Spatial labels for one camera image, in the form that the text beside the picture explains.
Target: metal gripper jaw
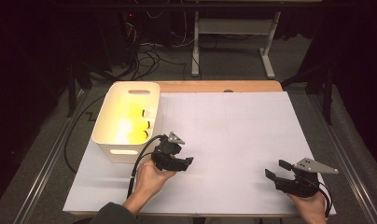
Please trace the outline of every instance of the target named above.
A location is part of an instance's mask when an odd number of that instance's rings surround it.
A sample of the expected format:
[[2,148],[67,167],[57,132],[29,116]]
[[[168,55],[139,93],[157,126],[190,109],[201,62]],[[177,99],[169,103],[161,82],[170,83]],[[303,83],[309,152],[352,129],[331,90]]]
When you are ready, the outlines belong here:
[[318,192],[319,181],[317,179],[317,173],[338,173],[337,169],[333,169],[308,158],[304,158],[296,164],[290,164],[287,161],[280,160],[279,166],[288,171],[293,171],[295,174],[295,179],[289,180],[278,177],[276,174],[267,169],[265,169],[265,176],[273,181],[276,189],[302,198],[311,197]]
[[166,137],[165,135],[160,144],[154,148],[153,153],[151,153],[151,159],[159,170],[186,171],[189,168],[194,160],[193,157],[185,159],[175,157],[182,149],[179,144],[184,145],[185,142],[176,134],[170,132],[169,136]]

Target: finger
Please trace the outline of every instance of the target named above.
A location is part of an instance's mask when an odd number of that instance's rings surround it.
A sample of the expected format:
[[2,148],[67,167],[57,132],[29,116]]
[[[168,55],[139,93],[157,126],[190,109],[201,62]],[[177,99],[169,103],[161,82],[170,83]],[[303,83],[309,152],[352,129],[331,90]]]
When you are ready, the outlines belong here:
[[294,195],[294,194],[289,194],[289,193],[287,193],[286,194],[294,203],[295,202],[298,202],[299,200],[300,200],[300,197],[298,197],[298,196],[296,196],[296,195]]
[[153,161],[152,159],[148,159],[147,161],[141,162],[141,163],[139,164],[138,169],[137,169],[138,172],[139,172],[140,170],[142,170],[143,167],[145,167],[145,166],[147,166],[147,165],[152,165],[152,166],[154,166],[154,161]]
[[177,172],[174,172],[174,171],[164,171],[162,172],[162,175],[166,178],[171,178],[172,176],[174,176]]

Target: hand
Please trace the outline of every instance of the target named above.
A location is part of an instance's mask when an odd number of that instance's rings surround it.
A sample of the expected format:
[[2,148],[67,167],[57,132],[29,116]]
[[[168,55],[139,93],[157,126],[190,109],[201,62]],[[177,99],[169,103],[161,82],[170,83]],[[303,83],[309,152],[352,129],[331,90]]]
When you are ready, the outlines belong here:
[[287,194],[296,204],[302,219],[308,224],[326,223],[325,198],[320,192],[309,198],[301,198],[296,195]]
[[159,170],[152,160],[141,163],[137,169],[135,191],[123,206],[136,215],[147,201],[162,189],[165,182],[175,174],[176,172]]

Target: white paper sheet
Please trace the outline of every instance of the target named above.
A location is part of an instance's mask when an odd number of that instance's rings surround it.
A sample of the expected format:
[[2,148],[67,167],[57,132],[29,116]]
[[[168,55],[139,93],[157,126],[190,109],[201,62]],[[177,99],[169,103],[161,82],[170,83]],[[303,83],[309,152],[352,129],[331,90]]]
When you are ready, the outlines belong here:
[[[290,216],[294,204],[264,169],[293,179],[278,160],[313,158],[286,92],[162,93],[162,131],[194,157],[142,209],[158,215]],[[90,140],[63,211],[123,203],[132,164],[112,163]]]

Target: wrist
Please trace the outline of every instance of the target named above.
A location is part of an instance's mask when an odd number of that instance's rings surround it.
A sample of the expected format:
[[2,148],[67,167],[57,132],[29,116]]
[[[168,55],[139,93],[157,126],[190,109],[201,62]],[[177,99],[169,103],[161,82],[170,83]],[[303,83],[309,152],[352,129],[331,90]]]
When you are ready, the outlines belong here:
[[136,190],[133,194],[130,195],[130,197],[128,197],[128,199],[122,206],[124,206],[133,215],[137,215],[150,198],[150,195]]
[[326,224],[325,216],[315,216],[311,217],[310,220],[307,221],[307,224]]

